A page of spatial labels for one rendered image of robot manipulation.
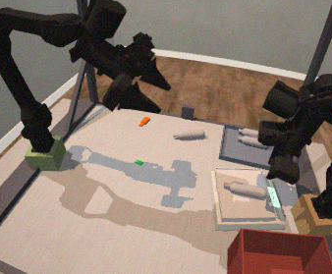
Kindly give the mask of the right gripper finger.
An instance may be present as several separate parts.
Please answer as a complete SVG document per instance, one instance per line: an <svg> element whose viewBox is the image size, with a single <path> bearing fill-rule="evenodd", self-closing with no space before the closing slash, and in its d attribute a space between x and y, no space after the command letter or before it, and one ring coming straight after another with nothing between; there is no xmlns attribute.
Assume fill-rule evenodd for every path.
<svg viewBox="0 0 332 274"><path fill-rule="evenodd" d="M139 110L156 114L159 114L161 111L161 108L139 90L138 82L134 83L117 108L117 110L120 109Z"/></svg>
<svg viewBox="0 0 332 274"><path fill-rule="evenodd" d="M154 59L151 61L139 80L167 91L171 89L170 84L167 83L156 67L156 57L154 57Z"/></svg>

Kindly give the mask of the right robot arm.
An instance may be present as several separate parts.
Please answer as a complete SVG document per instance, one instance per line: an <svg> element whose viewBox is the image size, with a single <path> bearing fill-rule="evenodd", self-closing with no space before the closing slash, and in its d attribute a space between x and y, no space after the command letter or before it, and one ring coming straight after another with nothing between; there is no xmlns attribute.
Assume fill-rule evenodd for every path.
<svg viewBox="0 0 332 274"><path fill-rule="evenodd" d="M56 47L77 41L69 50L72 63L82 58L94 67L99 55L110 44L106 38L114 36L126 13L126 8L114 0L90 0L84 17L74 13L42 15L8 7L0 9L0 75L21 108L24 124L21 135L29 139L31 152L50 152L55 141L48 130L52 113L45 103L35 100L11 55L9 35L12 29L39 35ZM133 36L133 43L127 47L118 46L120 52L113 49L113 57L128 71L127 68L132 66L130 63L154 48L151 39L139 32Z"/></svg>

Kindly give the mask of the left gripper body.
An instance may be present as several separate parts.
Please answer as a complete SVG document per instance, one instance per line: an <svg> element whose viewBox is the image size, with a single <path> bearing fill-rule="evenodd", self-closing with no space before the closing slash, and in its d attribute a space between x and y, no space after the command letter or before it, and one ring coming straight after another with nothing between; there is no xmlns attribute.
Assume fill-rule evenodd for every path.
<svg viewBox="0 0 332 274"><path fill-rule="evenodd" d="M304 146L311 144L311 137L298 132L292 125L292 121L287 124L287 140L279 153L283 156L276 156L270 165L270 174L286 183L294 185L300 179L300 168L293 161L293 156L300 158L301 150ZM287 129L286 127L286 129ZM285 158L284 158L285 157Z"/></svg>

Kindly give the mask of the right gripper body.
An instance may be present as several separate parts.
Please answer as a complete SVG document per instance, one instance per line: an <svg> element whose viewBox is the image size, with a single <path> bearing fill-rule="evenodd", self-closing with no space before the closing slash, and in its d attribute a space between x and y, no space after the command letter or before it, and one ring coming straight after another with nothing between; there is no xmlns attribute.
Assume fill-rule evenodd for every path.
<svg viewBox="0 0 332 274"><path fill-rule="evenodd" d="M151 53L148 53L145 56L141 56L138 61L134 61L132 63L129 62L132 66L129 69L130 72L127 72L119 65L117 60L113 57L113 49L120 51L120 48L118 46L119 44L117 44L116 46L109 44L99 55L94 66L98 70L97 74L99 76L105 74L112 80L114 80L117 76L121 74L125 74L124 76L119 76L114 82L111 82L109 88L107 89L105 95L102 98L103 105L110 111L113 111L118 104L121 104L129 90L133 86L132 80L135 78L136 75L137 77L142 76L146 68L151 63L151 59L155 55L155 53L151 51ZM132 78L132 80L130 80L130 78Z"/></svg>

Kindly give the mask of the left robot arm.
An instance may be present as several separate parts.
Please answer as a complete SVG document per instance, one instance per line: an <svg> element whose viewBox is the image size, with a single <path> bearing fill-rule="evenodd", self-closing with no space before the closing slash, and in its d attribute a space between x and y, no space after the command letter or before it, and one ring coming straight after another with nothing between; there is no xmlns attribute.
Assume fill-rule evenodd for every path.
<svg viewBox="0 0 332 274"><path fill-rule="evenodd" d="M313 96L309 97L309 94ZM312 137L324 121L332 125L332 74L319 76L315 82L300 87L299 91L277 81L267 97L262 108L287 120L283 124L260 121L257 141L262 145L278 143L277 148L282 149L288 137L288 120L296 112L292 125L305 136ZM332 163L326 170L326 190L310 200L319 219L332 218Z"/></svg>

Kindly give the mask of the white gas cylinder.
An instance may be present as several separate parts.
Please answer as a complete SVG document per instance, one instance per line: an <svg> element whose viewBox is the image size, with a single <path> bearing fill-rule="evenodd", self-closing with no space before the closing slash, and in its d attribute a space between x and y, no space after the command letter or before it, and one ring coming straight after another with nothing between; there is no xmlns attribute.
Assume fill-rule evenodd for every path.
<svg viewBox="0 0 332 274"><path fill-rule="evenodd" d="M239 182L224 183L225 188L229 188L231 192L239 193L256 198L265 198L267 196L267 190L265 188L256 187Z"/></svg>

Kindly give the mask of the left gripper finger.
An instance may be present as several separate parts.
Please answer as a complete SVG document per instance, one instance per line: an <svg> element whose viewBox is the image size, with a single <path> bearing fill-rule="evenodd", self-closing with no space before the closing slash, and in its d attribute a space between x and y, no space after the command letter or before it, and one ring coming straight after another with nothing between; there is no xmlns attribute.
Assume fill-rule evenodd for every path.
<svg viewBox="0 0 332 274"><path fill-rule="evenodd" d="M271 157L270 165L271 165L272 160L273 160L273 158ZM276 177L272 176L272 175L268 172L268 174L267 174L267 176L266 176L266 179L271 180L271 179L275 179L275 178L276 178Z"/></svg>
<svg viewBox="0 0 332 274"><path fill-rule="evenodd" d="M278 144L278 143L277 143ZM274 148L272 150L272 153L271 153L271 156L269 158L269 161L268 161L268 164L270 165L270 160L271 160L271 157L274 158L276 156L282 156L281 154L279 154L279 148L277 148L277 144L274 145Z"/></svg>

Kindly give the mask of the red open box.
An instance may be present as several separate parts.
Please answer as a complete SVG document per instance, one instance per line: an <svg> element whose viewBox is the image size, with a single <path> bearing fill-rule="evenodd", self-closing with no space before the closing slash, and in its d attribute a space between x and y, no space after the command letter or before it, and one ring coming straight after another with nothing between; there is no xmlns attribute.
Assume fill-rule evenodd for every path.
<svg viewBox="0 0 332 274"><path fill-rule="evenodd" d="M242 228L228 248L227 274L244 272L332 274L332 259L325 236Z"/></svg>

